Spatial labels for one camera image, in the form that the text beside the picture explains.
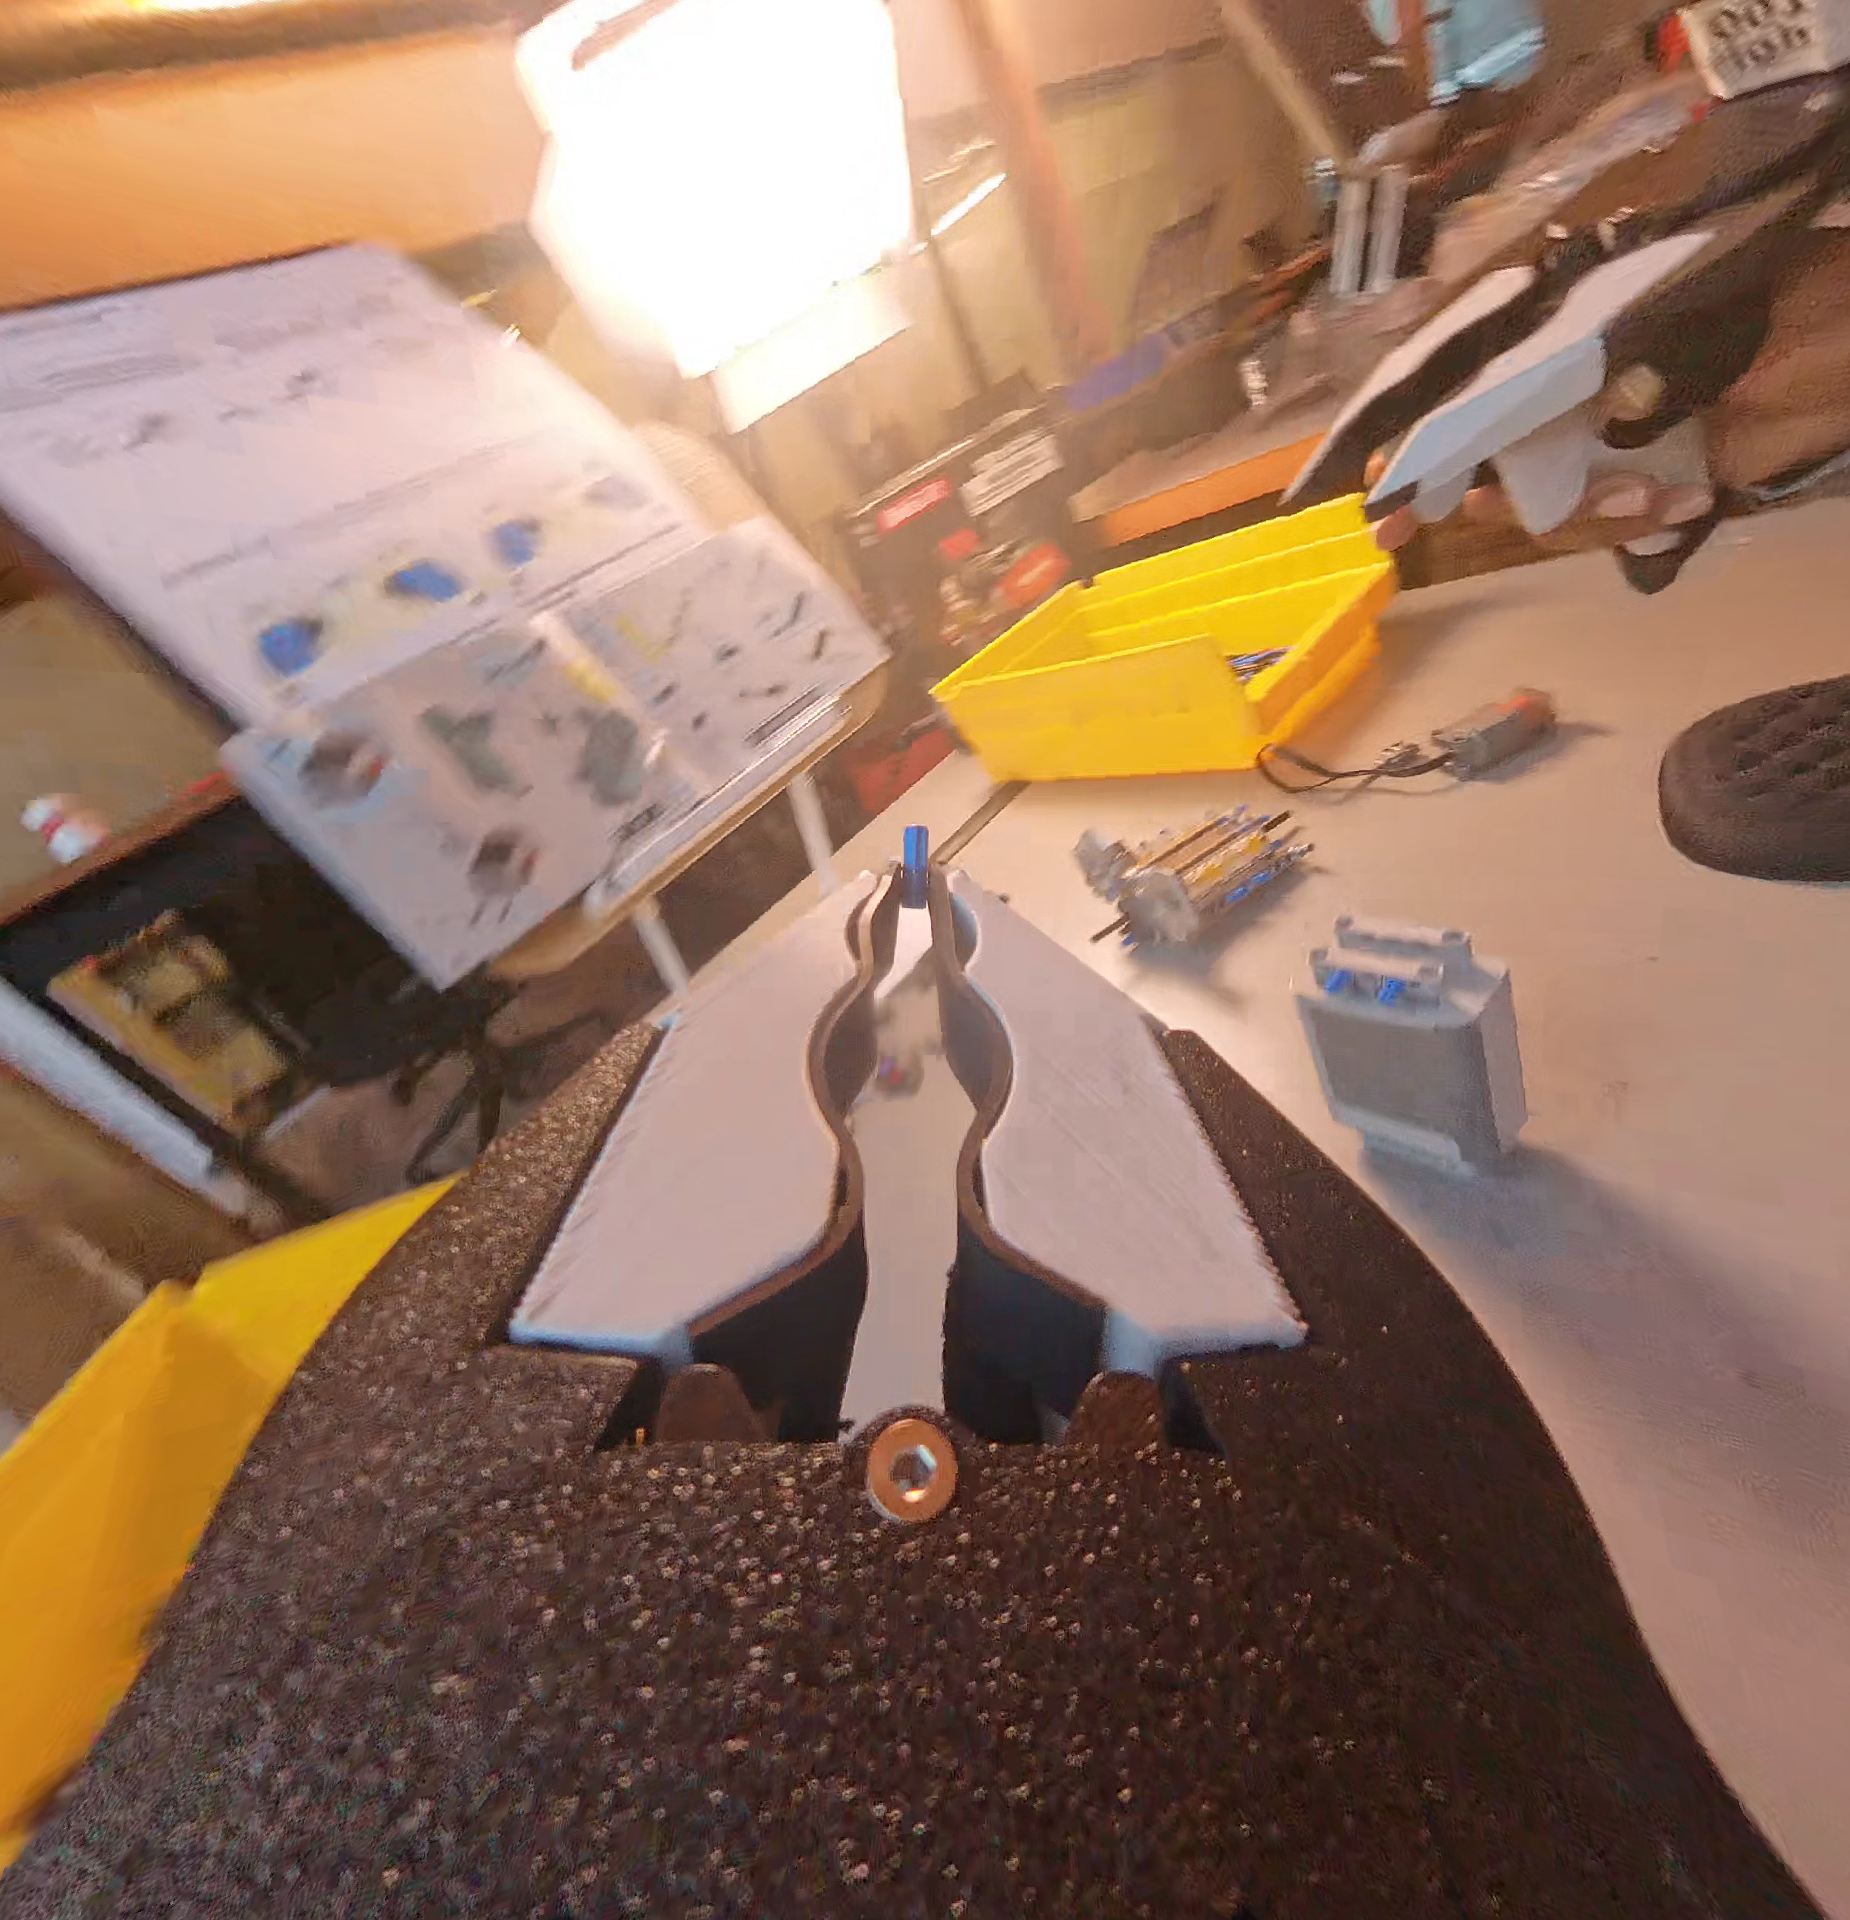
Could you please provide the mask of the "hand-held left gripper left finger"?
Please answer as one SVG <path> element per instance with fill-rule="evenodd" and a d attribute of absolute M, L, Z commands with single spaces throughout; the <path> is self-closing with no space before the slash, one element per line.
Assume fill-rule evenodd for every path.
<path fill-rule="evenodd" d="M 545 1242 L 512 1344 L 726 1371 L 768 1429 L 839 1429 L 869 1300 L 854 1108 L 903 907 L 863 875 L 693 989 Z"/>

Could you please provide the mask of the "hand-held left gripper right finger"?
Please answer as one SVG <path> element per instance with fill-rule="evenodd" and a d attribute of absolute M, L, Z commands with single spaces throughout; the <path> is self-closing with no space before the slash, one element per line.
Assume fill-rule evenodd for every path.
<path fill-rule="evenodd" d="M 1306 1344 L 1164 1031 L 963 873 L 929 893 L 955 1164 L 944 1392 L 969 1429 L 1048 1429 L 1102 1377 Z"/>

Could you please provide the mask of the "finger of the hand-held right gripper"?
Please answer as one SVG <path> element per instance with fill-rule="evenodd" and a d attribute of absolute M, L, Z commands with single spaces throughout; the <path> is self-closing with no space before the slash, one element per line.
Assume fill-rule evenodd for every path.
<path fill-rule="evenodd" d="M 1610 328 L 1713 241 L 1673 234 L 1589 269 L 1549 316 L 1404 434 L 1370 488 L 1370 512 L 1397 514 L 1427 488 L 1464 485 L 1503 451 L 1592 402 L 1608 382 Z"/>
<path fill-rule="evenodd" d="M 1510 349 L 1540 299 L 1537 264 L 1503 267 L 1388 351 L 1345 401 L 1286 488 L 1291 508 L 1317 508 L 1364 486 L 1370 458 L 1457 397 Z"/>

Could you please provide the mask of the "grey battery box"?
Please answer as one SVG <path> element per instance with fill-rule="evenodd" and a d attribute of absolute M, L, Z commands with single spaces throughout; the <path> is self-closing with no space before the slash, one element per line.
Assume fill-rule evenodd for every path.
<path fill-rule="evenodd" d="M 1379 979 L 1369 1002 L 1321 994 L 1329 954 Z M 1445 965 L 1440 1002 L 1395 1001 L 1403 965 Z M 1294 977 L 1297 1017 L 1333 1119 L 1373 1152 L 1477 1172 L 1504 1162 L 1528 1122 L 1510 969 L 1449 924 L 1341 914 Z"/>

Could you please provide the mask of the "grey transparent engine model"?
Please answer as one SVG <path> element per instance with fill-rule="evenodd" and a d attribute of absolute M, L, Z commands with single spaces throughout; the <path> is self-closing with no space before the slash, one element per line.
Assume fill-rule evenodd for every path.
<path fill-rule="evenodd" d="M 1072 860 L 1088 891 L 1112 910 L 1110 922 L 1093 935 L 1095 944 L 1193 949 L 1282 887 L 1314 853 L 1291 812 L 1245 804 L 1143 839 L 1086 828 Z"/>

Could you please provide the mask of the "grey desk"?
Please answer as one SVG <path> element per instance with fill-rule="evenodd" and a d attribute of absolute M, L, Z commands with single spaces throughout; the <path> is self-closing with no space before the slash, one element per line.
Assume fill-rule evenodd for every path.
<path fill-rule="evenodd" d="M 1204 962 L 1115 942 L 1074 860 L 1245 776 L 1040 785 L 961 864 L 1200 1034 L 1455 1282 L 1549 1425 L 1646 1642 L 1728 1784 L 1850 1916 L 1850 887 L 1706 871 L 1658 764 L 1716 709 L 1850 674 L 1850 496 L 1730 522 L 1676 588 L 1602 556 L 1403 593 L 1305 751 L 1362 766 L 1518 688 L 1543 746 L 1483 781 L 1298 800 L 1288 888 Z M 1528 1125 L 1500 1171 L 1370 1159 L 1322 1096 L 1294 985 L 1343 914 L 1509 967 Z"/>

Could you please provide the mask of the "person's right hand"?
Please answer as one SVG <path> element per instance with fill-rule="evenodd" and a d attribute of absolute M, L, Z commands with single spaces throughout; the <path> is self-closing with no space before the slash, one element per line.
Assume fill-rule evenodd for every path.
<path fill-rule="evenodd" d="M 1777 285 L 1748 368 L 1701 414 L 1702 481 L 1622 470 L 1592 485 L 1597 549 L 1667 563 L 1690 534 L 1756 496 L 1802 488 L 1850 455 L 1850 226 L 1822 229 Z"/>

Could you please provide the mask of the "wooden counter edge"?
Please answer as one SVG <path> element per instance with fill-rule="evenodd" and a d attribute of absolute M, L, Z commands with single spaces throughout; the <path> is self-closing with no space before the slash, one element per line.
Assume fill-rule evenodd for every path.
<path fill-rule="evenodd" d="M 1072 499 L 1080 534 L 1105 564 L 1227 537 L 1280 512 L 1324 425 L 1252 427 L 1246 418 L 1195 442 L 1136 452 Z"/>

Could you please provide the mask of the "grey motor block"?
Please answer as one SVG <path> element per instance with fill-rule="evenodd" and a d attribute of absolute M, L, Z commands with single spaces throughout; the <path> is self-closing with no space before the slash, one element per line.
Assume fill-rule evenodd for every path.
<path fill-rule="evenodd" d="M 1558 733 L 1561 716 L 1550 695 L 1518 686 L 1435 733 L 1436 757 L 1459 781 L 1479 781 L 1533 755 Z"/>

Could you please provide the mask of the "red black product box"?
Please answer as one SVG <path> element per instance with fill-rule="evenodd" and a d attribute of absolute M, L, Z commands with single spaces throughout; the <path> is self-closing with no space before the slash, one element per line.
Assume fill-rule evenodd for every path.
<path fill-rule="evenodd" d="M 967 659 L 1091 570 L 1069 444 L 1043 404 L 1000 414 L 849 508 L 880 613 Z"/>

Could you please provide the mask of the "yellow plastic bin with parts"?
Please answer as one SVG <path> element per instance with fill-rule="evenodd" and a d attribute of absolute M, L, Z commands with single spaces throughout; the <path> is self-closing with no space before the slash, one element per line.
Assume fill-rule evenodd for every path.
<path fill-rule="evenodd" d="M 136 1683 L 285 1387 L 450 1186 L 156 1286 L 0 1454 L 0 1875 Z"/>

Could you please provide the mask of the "black side table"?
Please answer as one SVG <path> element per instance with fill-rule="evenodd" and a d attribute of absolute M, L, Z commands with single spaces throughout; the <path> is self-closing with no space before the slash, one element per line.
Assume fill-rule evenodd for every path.
<path fill-rule="evenodd" d="M 0 974 L 49 983 L 168 912 L 269 873 L 332 888 L 224 774 L 186 787 L 94 853 L 0 893 Z"/>

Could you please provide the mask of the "instruction booklet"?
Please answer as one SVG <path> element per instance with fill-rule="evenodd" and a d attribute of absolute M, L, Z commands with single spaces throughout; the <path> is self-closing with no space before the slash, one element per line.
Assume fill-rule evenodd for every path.
<path fill-rule="evenodd" d="M 216 709 L 439 989 L 636 897 L 888 665 L 534 349 L 376 246 L 0 313 L 0 517 Z"/>

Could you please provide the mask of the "white paper cup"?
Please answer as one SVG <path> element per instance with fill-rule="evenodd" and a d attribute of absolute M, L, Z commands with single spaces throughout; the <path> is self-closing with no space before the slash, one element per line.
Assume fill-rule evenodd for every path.
<path fill-rule="evenodd" d="M 103 808 L 73 793 L 38 795 L 20 808 L 20 824 L 55 866 L 71 869 L 105 851 L 116 828 Z"/>

